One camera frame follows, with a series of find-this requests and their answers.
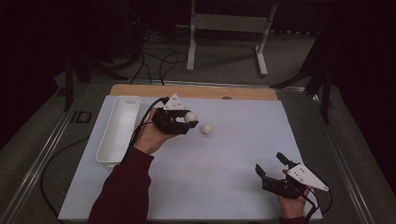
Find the metal frame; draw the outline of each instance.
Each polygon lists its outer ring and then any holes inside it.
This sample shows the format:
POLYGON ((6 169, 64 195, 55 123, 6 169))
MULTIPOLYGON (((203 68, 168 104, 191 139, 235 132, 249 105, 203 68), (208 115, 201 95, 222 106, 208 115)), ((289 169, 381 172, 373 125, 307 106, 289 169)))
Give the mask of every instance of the metal frame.
MULTIPOLYGON (((191 86, 218 86, 218 87, 250 87, 250 88, 269 88, 268 86, 261 85, 229 85, 229 84, 209 84, 209 83, 194 83, 194 82, 172 82, 171 85, 191 85, 191 86)), ((287 87, 284 90, 275 90, 276 92, 294 92, 304 94, 304 88, 293 88, 287 87)), ((73 108, 78 103, 79 98, 85 93, 85 91, 80 90, 78 93, 78 97, 76 101, 72 104, 71 109, 64 113, 60 118, 57 126, 52 132, 51 136, 48 139, 47 144, 43 147, 40 155, 36 158, 35 163, 32 165, 30 170, 27 172, 25 178, 22 180, 19 188, 16 190, 15 195, 13 196, 11 202, 7 206, 6 210, 0 216, 0 223, 13 223, 13 221, 18 216, 18 213, 21 211, 24 203, 29 197, 33 187, 35 186, 36 181, 41 175, 41 172, 45 166, 45 164, 50 159, 54 149, 56 148, 60 138, 63 135, 64 129, 66 128, 69 119, 72 116, 73 108)), ((375 220, 373 214, 368 207, 367 202, 364 200, 361 189, 356 182, 353 174, 351 173, 347 161, 337 144, 337 141, 333 135, 333 130, 329 124, 325 123, 320 115, 319 109, 319 99, 317 96, 313 96, 311 98, 311 103, 316 113, 315 117, 318 120, 319 125, 322 126, 322 129, 328 136, 328 139, 331 144, 331 153, 335 160, 335 163, 339 169, 340 175, 344 180, 346 189, 349 193, 351 201, 354 203, 356 211, 358 213, 359 218, 361 219, 361 223, 363 224, 375 224, 375 220)))
POLYGON ((262 52, 267 37, 270 33, 272 21, 276 12, 276 7, 277 5, 271 6, 268 18, 200 14, 196 13, 195 11, 195 0, 191 0, 191 35, 189 54, 187 59, 187 71, 192 72, 194 70, 196 29, 240 31, 262 34, 262 41, 260 45, 256 46, 256 56, 260 68, 260 74, 264 77, 267 76, 268 71, 262 52))

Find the metal stand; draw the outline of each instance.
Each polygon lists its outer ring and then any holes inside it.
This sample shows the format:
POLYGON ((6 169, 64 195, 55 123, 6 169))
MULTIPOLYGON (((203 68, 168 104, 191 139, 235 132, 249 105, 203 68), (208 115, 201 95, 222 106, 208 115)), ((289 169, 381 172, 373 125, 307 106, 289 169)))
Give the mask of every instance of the metal stand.
POLYGON ((347 28, 350 27, 348 15, 348 7, 343 5, 334 7, 314 46, 309 51, 300 72, 288 80, 270 86, 274 89, 283 89, 298 80, 311 77, 304 92, 308 95, 315 95, 320 87, 323 87, 320 113, 327 123, 329 123, 328 109, 333 69, 337 65, 341 43, 348 34, 347 28))
POLYGON ((276 12, 277 5, 272 5, 268 18, 241 17, 227 15, 200 14, 195 12, 195 0, 191 0, 191 36, 189 55, 187 60, 187 71, 194 70, 195 47, 194 39, 196 29, 221 30, 221 31, 239 31, 262 34, 262 42, 256 46, 257 62, 260 68, 260 74, 267 76, 262 51, 269 35, 272 21, 276 12))

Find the human hand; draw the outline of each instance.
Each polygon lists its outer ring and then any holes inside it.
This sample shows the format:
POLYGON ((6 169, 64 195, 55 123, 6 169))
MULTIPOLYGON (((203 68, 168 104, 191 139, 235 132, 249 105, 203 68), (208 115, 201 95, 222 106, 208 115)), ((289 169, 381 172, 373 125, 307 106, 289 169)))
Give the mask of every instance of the human hand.
MULTIPOLYGON (((310 192, 310 188, 304 192, 304 195, 307 196, 310 192)), ((277 200, 279 201, 281 216, 283 218, 295 218, 302 217, 304 215, 304 207, 306 199, 303 196, 298 197, 297 199, 287 199, 282 196, 276 195, 277 200)))
POLYGON ((155 114, 157 108, 152 108, 148 119, 145 121, 146 124, 143 124, 142 129, 140 131, 139 136, 136 139, 136 143, 134 147, 146 154, 152 154, 157 151, 163 143, 176 135, 173 134, 165 134, 155 127, 154 123, 152 123, 152 117, 155 114))

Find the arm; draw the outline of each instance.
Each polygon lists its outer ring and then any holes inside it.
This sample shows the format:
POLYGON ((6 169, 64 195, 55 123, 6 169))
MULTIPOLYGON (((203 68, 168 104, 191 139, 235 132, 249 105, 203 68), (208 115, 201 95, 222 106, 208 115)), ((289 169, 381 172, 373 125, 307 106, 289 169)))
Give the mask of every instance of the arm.
POLYGON ((149 210, 149 167, 154 159, 149 154, 174 135, 161 133, 150 123, 156 108, 150 111, 146 125, 125 160, 114 167, 102 192, 93 204, 89 224, 146 223, 149 210))

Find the wooden board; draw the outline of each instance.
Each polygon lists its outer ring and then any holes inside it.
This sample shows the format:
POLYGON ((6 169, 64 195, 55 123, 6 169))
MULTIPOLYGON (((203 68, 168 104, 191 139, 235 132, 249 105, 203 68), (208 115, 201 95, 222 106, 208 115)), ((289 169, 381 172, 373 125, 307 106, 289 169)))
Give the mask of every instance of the wooden board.
POLYGON ((276 93, 271 89, 236 88, 236 87, 198 87, 198 86, 152 86, 117 84, 110 95, 136 95, 150 97, 171 96, 173 93, 182 98, 222 99, 230 97, 235 100, 275 100, 276 93))

